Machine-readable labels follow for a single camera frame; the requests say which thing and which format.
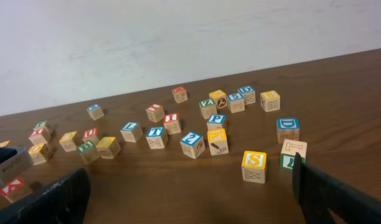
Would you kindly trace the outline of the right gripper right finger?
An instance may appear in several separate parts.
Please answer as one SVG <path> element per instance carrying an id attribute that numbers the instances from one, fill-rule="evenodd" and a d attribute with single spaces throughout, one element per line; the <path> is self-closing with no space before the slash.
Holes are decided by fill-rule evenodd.
<path id="1" fill-rule="evenodd" d="M 292 186 L 307 223 L 334 223 L 330 211 L 346 223 L 381 223 L 381 201 L 303 163 L 298 153 Z"/>

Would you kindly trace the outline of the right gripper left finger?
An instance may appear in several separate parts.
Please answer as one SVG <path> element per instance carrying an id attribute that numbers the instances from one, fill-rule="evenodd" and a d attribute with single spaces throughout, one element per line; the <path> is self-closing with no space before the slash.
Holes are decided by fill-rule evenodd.
<path id="1" fill-rule="evenodd" d="M 80 224 L 85 217 L 90 192 L 87 171 L 77 169 L 0 209 L 0 223 Z"/>

